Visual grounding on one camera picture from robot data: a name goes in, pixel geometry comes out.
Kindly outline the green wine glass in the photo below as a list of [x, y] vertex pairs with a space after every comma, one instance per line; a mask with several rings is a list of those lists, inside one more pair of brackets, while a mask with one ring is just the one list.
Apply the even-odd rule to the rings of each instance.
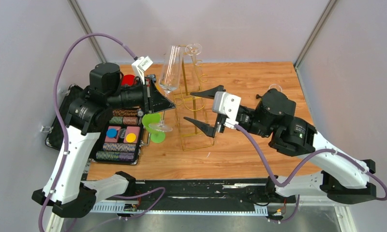
[[161, 121], [161, 114], [145, 114], [142, 118], [144, 128], [150, 133], [150, 140], [153, 143], [162, 143], [165, 140], [165, 133], [157, 130], [155, 125]]

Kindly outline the red wine glass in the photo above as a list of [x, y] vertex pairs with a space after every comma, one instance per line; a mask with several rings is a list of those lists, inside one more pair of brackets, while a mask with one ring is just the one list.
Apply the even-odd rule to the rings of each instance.
[[132, 74], [124, 75], [121, 79], [122, 86], [133, 86], [136, 83], [135, 76]]

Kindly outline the clear wine glass rearmost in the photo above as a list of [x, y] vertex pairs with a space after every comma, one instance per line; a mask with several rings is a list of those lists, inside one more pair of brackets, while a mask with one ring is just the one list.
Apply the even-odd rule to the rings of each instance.
[[192, 75], [195, 80], [201, 82], [202, 60], [199, 60], [197, 56], [201, 54], [202, 46], [199, 43], [191, 43], [185, 46], [185, 53], [191, 57], [192, 61]]

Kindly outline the clear wine glass front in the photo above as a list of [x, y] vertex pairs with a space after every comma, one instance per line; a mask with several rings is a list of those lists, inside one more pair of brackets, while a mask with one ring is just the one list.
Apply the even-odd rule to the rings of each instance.
[[283, 88], [279, 85], [279, 84], [271, 84], [269, 87], [268, 87], [268, 92], [271, 92], [271, 93], [282, 93], [283, 91]]

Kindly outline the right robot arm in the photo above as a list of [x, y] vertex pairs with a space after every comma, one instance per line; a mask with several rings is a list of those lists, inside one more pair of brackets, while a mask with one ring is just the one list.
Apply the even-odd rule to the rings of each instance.
[[[206, 136], [213, 138], [231, 128], [251, 141], [268, 172], [264, 190], [269, 201], [294, 195], [326, 196], [342, 204], [376, 199], [376, 186], [370, 182], [375, 162], [343, 153], [312, 124], [296, 117], [296, 103], [281, 91], [271, 88], [257, 96], [259, 103], [254, 109], [242, 106], [241, 98], [228, 93], [221, 85], [193, 95], [213, 100], [212, 110], [217, 115], [214, 126], [190, 119]], [[287, 177], [275, 175], [253, 135], [269, 138], [271, 148], [300, 158], [300, 164]]]

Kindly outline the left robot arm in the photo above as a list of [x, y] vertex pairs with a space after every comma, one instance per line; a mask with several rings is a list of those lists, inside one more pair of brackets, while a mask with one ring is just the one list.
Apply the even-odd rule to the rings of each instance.
[[98, 181], [81, 181], [84, 166], [115, 109], [139, 107], [147, 114], [176, 107], [150, 77], [128, 87], [121, 85], [122, 77], [115, 63], [96, 65], [90, 71], [89, 85], [60, 119], [64, 139], [55, 168], [32, 199], [52, 207], [61, 218], [82, 218], [102, 200], [116, 195], [130, 200], [136, 195], [135, 178], [122, 171]]

